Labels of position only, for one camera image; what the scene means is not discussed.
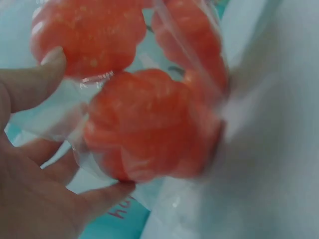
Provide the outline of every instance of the plastic packaging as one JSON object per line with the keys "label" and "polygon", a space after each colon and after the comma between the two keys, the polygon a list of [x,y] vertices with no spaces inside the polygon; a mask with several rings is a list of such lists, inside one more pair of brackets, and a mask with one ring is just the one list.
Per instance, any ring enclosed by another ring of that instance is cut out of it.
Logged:
{"label": "plastic packaging", "polygon": [[[33,66],[62,46],[65,80],[11,122],[69,141],[79,165],[102,177],[146,183],[199,176],[225,126],[213,109],[228,93],[212,2],[44,2],[20,0],[1,13],[8,58],[0,67]],[[20,45],[11,40],[17,36]]]}

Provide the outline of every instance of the hand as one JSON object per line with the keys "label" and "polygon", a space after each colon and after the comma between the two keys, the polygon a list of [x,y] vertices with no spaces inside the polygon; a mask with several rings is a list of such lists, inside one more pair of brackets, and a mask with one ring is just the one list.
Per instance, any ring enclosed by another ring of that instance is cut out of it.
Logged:
{"label": "hand", "polygon": [[58,87],[65,70],[62,48],[41,66],[0,70],[0,238],[76,239],[85,225],[127,197],[133,183],[76,195],[65,188],[78,166],[72,150],[44,168],[61,143],[36,139],[13,147],[4,128],[10,114],[39,105]]}

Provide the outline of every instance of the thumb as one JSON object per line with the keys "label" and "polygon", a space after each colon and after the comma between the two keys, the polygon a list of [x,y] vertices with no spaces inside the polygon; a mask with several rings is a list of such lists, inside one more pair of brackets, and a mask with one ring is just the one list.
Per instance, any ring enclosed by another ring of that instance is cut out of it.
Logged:
{"label": "thumb", "polygon": [[10,113],[33,108],[46,100],[59,86],[66,58],[62,47],[56,47],[40,66],[28,69],[0,69],[0,128]]}

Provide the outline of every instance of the fingernail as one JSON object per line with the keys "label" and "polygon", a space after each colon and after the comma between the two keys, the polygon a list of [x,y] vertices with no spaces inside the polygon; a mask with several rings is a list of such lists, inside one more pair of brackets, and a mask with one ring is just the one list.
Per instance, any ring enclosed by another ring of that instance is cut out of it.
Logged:
{"label": "fingernail", "polygon": [[55,47],[53,50],[51,50],[41,61],[41,65],[47,64],[47,63],[55,63],[55,62],[61,62],[65,60],[65,55],[63,53],[63,48],[61,46]]}

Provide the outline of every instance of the white cloth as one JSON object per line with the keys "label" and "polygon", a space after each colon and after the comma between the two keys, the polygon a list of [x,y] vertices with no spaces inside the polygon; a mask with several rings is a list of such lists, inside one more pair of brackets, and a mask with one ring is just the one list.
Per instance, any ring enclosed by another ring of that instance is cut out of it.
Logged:
{"label": "white cloth", "polygon": [[[143,239],[319,238],[318,19],[319,1],[284,0],[238,57],[211,172],[197,183],[168,179]],[[242,29],[231,31],[237,49]]]}

